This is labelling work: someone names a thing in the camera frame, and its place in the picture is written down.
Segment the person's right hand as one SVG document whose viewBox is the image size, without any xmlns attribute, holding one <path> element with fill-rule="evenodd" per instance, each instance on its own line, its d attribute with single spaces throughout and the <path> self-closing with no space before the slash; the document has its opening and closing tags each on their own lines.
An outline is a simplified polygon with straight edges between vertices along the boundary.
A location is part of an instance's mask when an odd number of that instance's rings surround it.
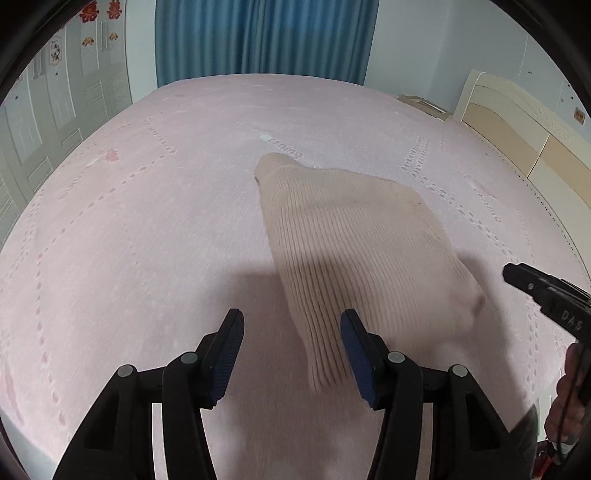
<svg viewBox="0 0 591 480">
<path fill-rule="evenodd" d="M 555 445 L 566 443 L 569 438 L 578 439 L 583 430 L 585 405 L 578 395 L 587 368 L 580 363 L 583 351 L 581 343 L 571 344 L 565 356 L 564 375 L 556 386 L 556 398 L 545 420 L 544 428 L 549 441 Z"/>
</svg>

